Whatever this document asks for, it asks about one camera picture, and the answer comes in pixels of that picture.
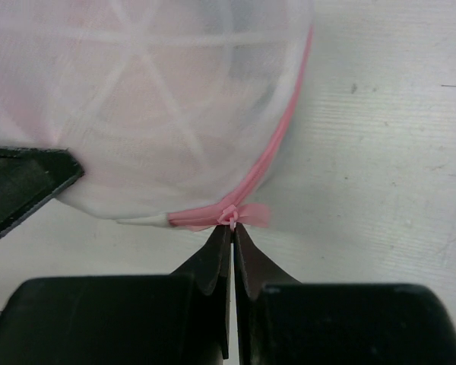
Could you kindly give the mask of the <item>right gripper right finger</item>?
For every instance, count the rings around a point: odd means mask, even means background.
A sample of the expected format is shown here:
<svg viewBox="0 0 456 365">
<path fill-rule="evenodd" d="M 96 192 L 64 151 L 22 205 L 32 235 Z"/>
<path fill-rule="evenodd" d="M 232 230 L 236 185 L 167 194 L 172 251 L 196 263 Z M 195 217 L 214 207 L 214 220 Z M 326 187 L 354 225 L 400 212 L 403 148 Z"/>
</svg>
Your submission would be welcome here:
<svg viewBox="0 0 456 365">
<path fill-rule="evenodd" d="M 302 284 L 265 255 L 238 224 L 233 233 L 241 364 L 300 364 Z"/>
</svg>

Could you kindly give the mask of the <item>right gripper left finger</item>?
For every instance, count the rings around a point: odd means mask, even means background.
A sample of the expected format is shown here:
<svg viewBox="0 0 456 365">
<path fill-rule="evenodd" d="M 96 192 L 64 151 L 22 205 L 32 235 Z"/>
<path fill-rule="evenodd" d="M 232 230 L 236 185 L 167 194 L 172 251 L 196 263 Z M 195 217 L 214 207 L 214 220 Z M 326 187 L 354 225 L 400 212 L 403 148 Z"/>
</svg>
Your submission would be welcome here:
<svg viewBox="0 0 456 365">
<path fill-rule="evenodd" d="M 226 360 L 230 340 L 230 278 L 232 231 L 214 228 L 206 243 L 173 275 L 192 279 L 187 350 L 190 360 Z"/>
</svg>

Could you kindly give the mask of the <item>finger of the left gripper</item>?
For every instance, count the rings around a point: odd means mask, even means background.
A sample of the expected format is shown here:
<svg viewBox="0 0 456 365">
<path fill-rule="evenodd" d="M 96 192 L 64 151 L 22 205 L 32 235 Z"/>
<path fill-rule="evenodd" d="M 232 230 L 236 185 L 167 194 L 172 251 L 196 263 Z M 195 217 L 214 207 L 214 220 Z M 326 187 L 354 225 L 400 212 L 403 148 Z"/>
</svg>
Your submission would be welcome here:
<svg viewBox="0 0 456 365">
<path fill-rule="evenodd" d="M 0 146 L 0 239 L 83 175 L 67 150 Z"/>
</svg>

